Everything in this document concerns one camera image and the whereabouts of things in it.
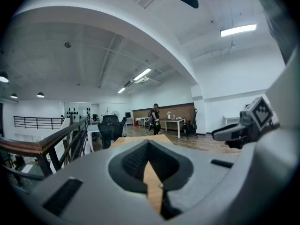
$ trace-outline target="table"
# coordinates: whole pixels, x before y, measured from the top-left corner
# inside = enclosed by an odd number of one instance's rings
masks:
[[[149,118],[148,117],[144,117],[144,118],[136,118],[135,120],[139,122],[139,127],[140,127],[140,120],[144,119],[144,127],[146,129],[146,122],[149,122]]]
[[[178,133],[178,138],[180,138],[180,122],[183,121],[184,123],[186,122],[186,119],[170,119],[170,120],[160,120],[161,122],[165,122],[165,130],[167,130],[167,122],[177,122],[177,133]]]
[[[127,118],[126,123],[125,123],[125,126],[126,126],[126,127],[127,127],[128,120],[132,120],[132,124],[133,124],[133,122],[134,122],[133,117]]]
[[[98,123],[100,123],[100,121],[91,121],[90,123],[91,124],[98,124]]]
[[[224,118],[225,118],[225,126],[227,126],[228,125],[228,121],[229,120],[239,120],[240,119],[240,117],[236,117],[236,116],[228,116],[228,115],[224,115]]]
[[[145,139],[154,141],[163,141],[165,143],[173,144],[164,134],[152,135],[152,136],[142,136],[142,137],[119,137],[111,147],[117,147],[124,145],[126,143],[132,143],[135,141],[143,141]],[[161,181],[153,170],[151,164],[148,162],[145,167],[144,181],[147,184],[148,189],[148,200],[149,203],[154,207],[157,213],[160,213],[161,203],[163,200],[163,190],[161,189]]]
[[[87,131],[88,131],[87,143],[89,143],[91,151],[94,152],[93,143],[92,143],[92,133],[99,133],[100,132],[99,128],[98,128],[98,125],[88,125]]]

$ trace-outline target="black office chair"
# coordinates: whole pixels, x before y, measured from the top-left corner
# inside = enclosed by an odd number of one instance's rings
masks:
[[[124,117],[121,122],[115,115],[103,116],[102,123],[98,124],[98,129],[101,136],[102,147],[107,149],[111,146],[111,140],[116,141],[123,136],[123,128],[127,118]]]
[[[115,123],[119,122],[119,119],[116,115],[104,115],[102,123]]]
[[[197,120],[196,120],[196,115],[197,115],[198,110],[195,108],[194,109],[194,115],[193,115],[193,120],[192,121],[187,121],[183,126],[182,129],[186,130],[187,133],[187,139],[189,140],[190,136],[195,136],[198,138],[198,135],[196,135],[196,130],[197,130]]]

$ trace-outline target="fluorescent light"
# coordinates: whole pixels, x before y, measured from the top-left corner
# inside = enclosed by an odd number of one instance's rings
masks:
[[[122,91],[124,91],[126,88],[122,88],[120,91],[118,91],[118,93],[121,93]]]
[[[139,74],[134,80],[137,81],[139,80],[142,76],[146,75],[147,73],[149,73],[151,71],[150,68],[146,69],[145,71],[143,71],[141,74]]]
[[[256,24],[237,27],[237,28],[230,28],[230,29],[222,30],[221,37],[225,37],[239,32],[254,31],[255,29],[256,29]]]

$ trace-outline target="person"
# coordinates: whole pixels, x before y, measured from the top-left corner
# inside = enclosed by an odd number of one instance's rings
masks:
[[[152,115],[152,126],[149,127],[149,131],[151,130],[151,127],[153,127],[154,135],[158,135],[160,131],[160,122],[159,122],[159,109],[157,103],[153,105],[153,108],[151,109],[150,112]]]

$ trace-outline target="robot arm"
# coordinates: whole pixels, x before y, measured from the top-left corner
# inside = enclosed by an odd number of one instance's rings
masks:
[[[239,122],[214,130],[212,137],[217,141],[226,141],[230,148],[241,149],[244,144],[257,141],[265,126],[271,123],[272,117],[273,113],[266,101],[263,97],[257,97],[240,112]]]

